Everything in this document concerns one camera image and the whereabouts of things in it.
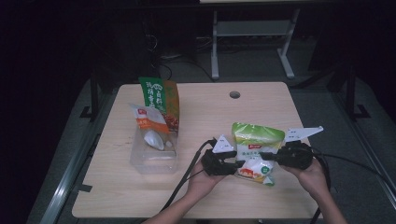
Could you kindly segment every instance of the metal frame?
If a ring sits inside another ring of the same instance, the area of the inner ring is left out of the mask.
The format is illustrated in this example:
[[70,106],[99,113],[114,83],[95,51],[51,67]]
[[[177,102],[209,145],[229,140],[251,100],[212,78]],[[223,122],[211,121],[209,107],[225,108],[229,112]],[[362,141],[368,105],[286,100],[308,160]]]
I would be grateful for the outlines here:
[[287,78],[294,78],[287,52],[294,33],[300,9],[294,9],[291,20],[285,21],[218,21],[218,12],[213,13],[213,38],[212,38],[212,78],[219,79],[218,36],[241,35],[284,35],[285,43],[278,49],[279,59],[282,62]]
[[[380,174],[382,174],[391,184],[391,186],[396,189],[396,184],[395,182],[390,178],[387,170],[385,167],[382,165],[381,161],[375,154],[375,149],[371,146],[367,138],[365,137],[363,131],[359,127],[358,123],[350,118],[350,114],[345,110],[344,107],[344,102],[341,96],[339,96],[337,93],[333,94],[333,99],[336,102],[337,106],[339,107],[340,111],[344,111],[343,116],[346,120],[346,123],[349,125],[351,128],[352,132],[355,134],[355,136],[358,138],[359,142],[361,143],[361,146],[363,147],[364,152],[366,153],[366,156],[369,160],[369,162],[373,165],[374,169],[378,171]],[[392,193],[392,190],[389,188],[389,186],[386,184],[384,180],[382,180],[379,176],[376,177],[378,179],[379,184],[381,185],[382,189],[386,193],[386,195],[389,198],[389,201],[393,205],[393,207],[396,209],[396,195]]]
[[[102,106],[100,107],[106,107],[106,105],[110,102],[110,95],[103,94],[101,100]],[[57,189],[55,190],[55,193],[53,194],[49,206],[47,207],[44,216],[41,218],[40,224],[55,223],[61,214],[64,204],[67,201],[67,197],[69,196],[70,190],[73,187],[73,184],[78,177],[78,173],[81,167],[84,165],[84,162],[86,161],[86,158],[90,152],[92,143],[95,142],[97,134],[101,133],[105,127],[107,116],[104,115],[104,111],[104,109],[99,110],[97,116],[95,116],[96,119],[94,121],[91,120],[91,122],[88,123],[88,126],[83,134],[84,137],[81,139],[79,147],[76,149],[69,164],[67,165],[64,175]]]

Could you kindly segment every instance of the wooden table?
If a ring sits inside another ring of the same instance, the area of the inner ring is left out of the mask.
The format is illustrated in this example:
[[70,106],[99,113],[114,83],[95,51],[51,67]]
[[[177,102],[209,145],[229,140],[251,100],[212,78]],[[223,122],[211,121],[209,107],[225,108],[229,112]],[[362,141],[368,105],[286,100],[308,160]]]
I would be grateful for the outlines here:
[[[120,88],[83,181],[75,217],[152,217],[185,173],[199,146],[224,134],[233,142],[236,121],[286,131],[303,127],[289,90],[280,82],[177,84],[180,98],[178,169],[173,175],[141,175],[130,163],[135,119],[129,103],[143,105],[140,85]],[[230,97],[239,91],[238,99]],[[278,166],[268,187],[227,176],[185,218],[311,218],[317,205],[297,179]],[[187,184],[175,198],[184,194]]]

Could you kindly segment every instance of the cable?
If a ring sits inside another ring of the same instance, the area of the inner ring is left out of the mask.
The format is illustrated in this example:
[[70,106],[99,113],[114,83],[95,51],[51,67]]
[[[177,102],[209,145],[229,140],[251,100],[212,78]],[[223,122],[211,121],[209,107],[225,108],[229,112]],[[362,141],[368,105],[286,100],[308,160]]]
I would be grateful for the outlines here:
[[[339,160],[342,160],[342,161],[348,161],[348,162],[351,162],[351,163],[353,163],[353,164],[355,164],[355,165],[359,165],[360,167],[366,169],[367,171],[372,172],[373,174],[379,176],[379,177],[386,183],[386,185],[389,187],[389,189],[392,191],[392,193],[393,193],[394,195],[396,195],[396,190],[395,190],[395,188],[390,184],[390,182],[389,182],[383,175],[381,175],[378,171],[376,171],[375,169],[371,168],[370,166],[367,166],[367,165],[362,164],[362,163],[357,162],[357,161],[350,160],[350,159],[348,159],[348,158],[344,158],[344,157],[340,157],[340,156],[335,156],[335,155],[331,155],[331,154],[324,154],[324,153],[321,153],[321,152],[320,152],[318,149],[316,149],[316,148],[313,148],[313,147],[311,147],[311,148],[314,149],[315,151],[319,152],[319,153],[314,153],[313,155],[314,155],[314,157],[318,160],[318,162],[320,163],[320,165],[321,165],[322,168],[323,168],[323,172],[324,172],[325,177],[326,177],[327,187],[329,188],[329,190],[330,190],[330,188],[331,188],[331,180],[330,180],[329,165],[328,165],[328,163],[327,163],[327,161],[326,161],[326,159],[325,159],[326,157],[336,158],[336,159],[339,159]],[[317,222],[320,213],[321,213],[321,212],[320,212],[320,209],[318,208],[317,211],[316,211],[316,213],[314,214],[314,216],[313,216],[312,219],[311,219],[311,222],[310,222],[311,224]]]
[[177,186],[176,186],[176,188],[174,189],[174,191],[173,191],[171,197],[168,199],[168,202],[166,202],[165,206],[163,207],[163,209],[161,209],[161,211],[163,211],[164,209],[166,209],[167,207],[169,207],[169,205],[171,205],[171,203],[172,203],[172,201],[175,199],[175,197],[176,197],[178,191],[181,189],[181,187],[184,185],[184,183],[188,180],[188,176],[189,176],[189,174],[190,174],[192,168],[194,167],[195,163],[198,161],[202,149],[204,149],[204,147],[205,147],[207,144],[214,145],[213,142],[216,142],[216,141],[217,141],[216,139],[207,140],[206,142],[204,142],[204,143],[200,146],[200,148],[198,149],[198,151],[195,152],[195,156],[194,156],[194,158],[192,158],[192,161],[191,161],[191,163],[190,163],[189,168],[187,169],[186,173],[185,173],[185,174],[183,175],[183,177],[181,178],[180,182],[177,184]]
[[359,165],[360,167],[366,169],[367,171],[370,171],[373,174],[379,176],[385,182],[385,184],[388,186],[390,191],[392,191],[392,193],[394,195],[396,195],[396,189],[390,184],[390,182],[383,175],[381,175],[377,170],[371,168],[370,166],[362,164],[362,163],[359,163],[357,161],[350,160],[348,158],[340,157],[340,156],[335,156],[335,155],[330,155],[330,154],[321,154],[321,155],[324,156],[324,157],[332,157],[332,158],[336,158],[336,159],[339,159],[339,160],[342,160],[342,161],[351,162],[351,163],[353,163],[355,165]]
[[155,37],[155,35],[146,35],[146,37],[148,37],[148,41],[149,41],[150,45],[152,45],[151,38],[154,39],[154,46],[152,46],[151,48],[148,48],[148,51],[153,52],[158,46],[158,39],[157,39],[157,37]]
[[212,78],[212,76],[210,76],[210,75],[206,72],[206,70],[205,70],[201,65],[199,65],[198,63],[189,62],[189,61],[167,62],[167,63],[191,63],[191,64],[193,64],[193,65],[195,65],[195,66],[201,68],[202,71],[204,71],[204,73],[206,74],[206,76],[209,77],[211,81],[215,81],[215,80]]
[[160,63],[160,64],[158,64],[158,65],[159,65],[159,66],[162,66],[162,67],[165,67],[165,68],[167,68],[167,69],[169,70],[169,76],[168,76],[168,78],[167,78],[166,80],[171,79],[171,77],[172,77],[172,75],[173,75],[172,69],[171,69],[169,66],[166,66],[166,65],[163,64],[163,63]]
[[196,174],[190,175],[190,177],[187,178],[186,181],[189,180],[189,179],[191,179],[191,178],[193,178],[193,177],[195,177],[196,175],[200,174],[201,172],[203,172],[203,171],[205,171],[205,170],[206,170],[206,169],[202,169],[201,171],[197,172]]
[[[212,37],[208,37],[208,36],[197,37],[196,40],[197,40],[197,44],[200,44],[200,45],[197,46],[197,51],[200,51],[200,50],[203,50],[203,49],[211,47],[210,44],[212,43]],[[202,43],[202,44],[198,43],[201,40],[207,40],[207,41]]]

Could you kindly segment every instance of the plastic bag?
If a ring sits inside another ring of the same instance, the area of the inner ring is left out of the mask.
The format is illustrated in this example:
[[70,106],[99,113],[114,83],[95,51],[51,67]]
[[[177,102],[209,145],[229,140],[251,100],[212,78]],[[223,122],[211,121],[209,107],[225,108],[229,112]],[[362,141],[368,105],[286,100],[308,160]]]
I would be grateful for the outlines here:
[[151,147],[164,150],[169,141],[169,129],[161,112],[150,106],[130,104],[142,137]]
[[271,173],[275,162],[264,161],[260,152],[277,153],[285,133],[269,127],[239,122],[233,124],[232,132],[236,143],[236,159],[245,161],[235,175],[265,185],[274,185]]

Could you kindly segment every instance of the forearm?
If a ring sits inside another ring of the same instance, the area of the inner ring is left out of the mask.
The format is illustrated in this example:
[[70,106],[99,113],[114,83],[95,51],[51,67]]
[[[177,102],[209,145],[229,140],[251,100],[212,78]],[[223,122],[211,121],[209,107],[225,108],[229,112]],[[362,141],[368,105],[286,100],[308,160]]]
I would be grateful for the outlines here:
[[344,224],[347,221],[330,193],[314,197],[327,224]]
[[186,213],[198,203],[199,200],[192,197],[184,196],[172,203],[165,210],[156,216],[145,221],[145,224],[150,223],[162,223],[162,224],[174,224],[178,223]]

